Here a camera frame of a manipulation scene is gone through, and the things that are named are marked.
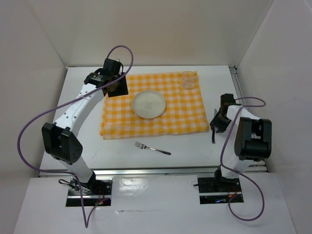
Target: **white wall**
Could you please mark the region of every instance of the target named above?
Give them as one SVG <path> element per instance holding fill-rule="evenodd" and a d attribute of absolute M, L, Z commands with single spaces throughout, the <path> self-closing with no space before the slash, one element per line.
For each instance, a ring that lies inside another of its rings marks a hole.
<path fill-rule="evenodd" d="M 135 65 L 238 65 L 272 1 L 27 0 L 68 66 L 102 65 L 118 44 Z"/>
<path fill-rule="evenodd" d="M 311 233 L 312 10 L 305 0 L 275 0 L 238 69 L 253 110 L 273 123 L 270 166 L 299 234 Z"/>
<path fill-rule="evenodd" d="M 23 125 L 57 103 L 66 68 L 23 0 L 0 2 L 0 229 L 12 233 L 29 178 L 16 142 Z M 42 117 L 25 133 L 22 149 L 34 165 L 43 154 Z"/>

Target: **silver fork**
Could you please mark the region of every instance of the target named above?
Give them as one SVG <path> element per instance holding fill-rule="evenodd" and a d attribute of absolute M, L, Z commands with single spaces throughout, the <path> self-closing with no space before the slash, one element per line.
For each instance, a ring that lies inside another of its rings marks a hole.
<path fill-rule="evenodd" d="M 135 143 L 135 146 L 137 146 L 138 148 L 142 149 L 142 150 L 145 150 L 145 149 L 150 149 L 150 150 L 155 150 L 157 152 L 160 152 L 160 153 L 163 153 L 163 154 L 166 154 L 166 155 L 171 155 L 171 153 L 167 152 L 167 151 L 164 151 L 164 150 L 158 150 L 158 149 L 153 149 L 153 148 L 150 148 L 150 147 L 147 147 L 146 145 L 140 143 L 140 142 L 137 142 Z"/>

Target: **table surface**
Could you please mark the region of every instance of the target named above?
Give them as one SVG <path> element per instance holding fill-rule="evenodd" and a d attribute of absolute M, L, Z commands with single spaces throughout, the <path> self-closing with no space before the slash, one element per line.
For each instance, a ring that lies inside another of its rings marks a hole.
<path fill-rule="evenodd" d="M 14 234 L 295 234 L 286 201 L 274 173 L 250 173 L 262 189 L 264 214 L 253 222 L 236 219 L 227 204 L 199 204 L 195 175 L 114 177 L 112 205 L 96 208 L 89 228 L 81 207 L 65 207 L 68 186 L 58 179 L 32 178 L 20 210 Z M 258 189 L 240 177 L 244 203 L 234 212 L 252 218 L 261 210 Z M 88 215 L 91 207 L 86 208 Z"/>
<path fill-rule="evenodd" d="M 69 68 L 58 104 L 74 99 L 88 74 L 95 67 Z M 130 74 L 161 73 L 174 71 L 197 71 L 198 81 L 204 102 L 206 117 L 210 122 L 214 109 L 220 107 L 220 96 L 236 91 L 228 66 L 138 66 Z M 220 164 L 220 152 L 227 132 L 216 134 L 216 144 L 211 143 L 212 131 L 180 136 L 140 137 L 129 139 L 103 140 L 100 136 L 101 115 L 104 101 L 98 103 L 81 127 L 78 139 L 83 145 L 82 157 L 92 169 L 146 169 L 175 167 L 215 167 Z M 56 111 L 55 119 L 67 108 Z M 235 134 L 232 134 L 225 151 L 225 159 L 234 154 Z M 140 150 L 134 143 L 138 141 L 147 146 L 172 153 L 163 155 L 151 150 Z M 49 154 L 44 153 L 41 169 L 64 169 L 65 167 Z"/>

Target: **plate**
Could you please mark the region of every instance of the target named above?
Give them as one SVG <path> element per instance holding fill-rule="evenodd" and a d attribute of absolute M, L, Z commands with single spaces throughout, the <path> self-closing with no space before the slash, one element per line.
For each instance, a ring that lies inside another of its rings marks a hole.
<path fill-rule="evenodd" d="M 132 100 L 132 110 L 142 118 L 156 118 L 166 109 L 165 97 L 154 90 L 138 93 Z"/>

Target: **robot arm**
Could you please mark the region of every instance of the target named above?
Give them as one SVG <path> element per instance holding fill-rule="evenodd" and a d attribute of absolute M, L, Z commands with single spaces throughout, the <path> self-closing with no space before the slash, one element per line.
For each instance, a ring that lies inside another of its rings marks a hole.
<path fill-rule="evenodd" d="M 243 109 L 236 121 L 238 129 L 234 144 L 235 154 L 224 162 L 225 166 L 239 173 L 245 171 L 254 161 L 268 158 L 271 155 L 272 144 L 271 121 L 260 119 L 240 104 L 236 104 L 233 94 L 221 96 L 221 107 L 210 123 L 211 128 L 217 129 L 217 133 L 224 132 L 240 108 Z M 236 172 L 224 167 L 217 169 L 215 173 L 216 183 L 234 183 L 238 179 Z"/>
<path fill-rule="evenodd" d="M 123 74 L 120 73 L 121 67 L 119 61 L 107 58 L 103 68 L 97 69 L 85 79 L 78 95 L 84 96 L 83 99 L 73 103 L 53 124 L 45 123 L 42 127 L 45 151 L 59 160 L 68 171 L 75 173 L 82 186 L 91 192 L 93 188 L 101 186 L 101 181 L 96 180 L 95 173 L 81 157 L 82 145 L 77 139 L 78 133 L 90 112 L 106 94 L 109 97 L 128 94 L 126 78 L 103 89 L 103 92 L 98 91 L 88 96 L 85 94 L 119 78 Z"/>

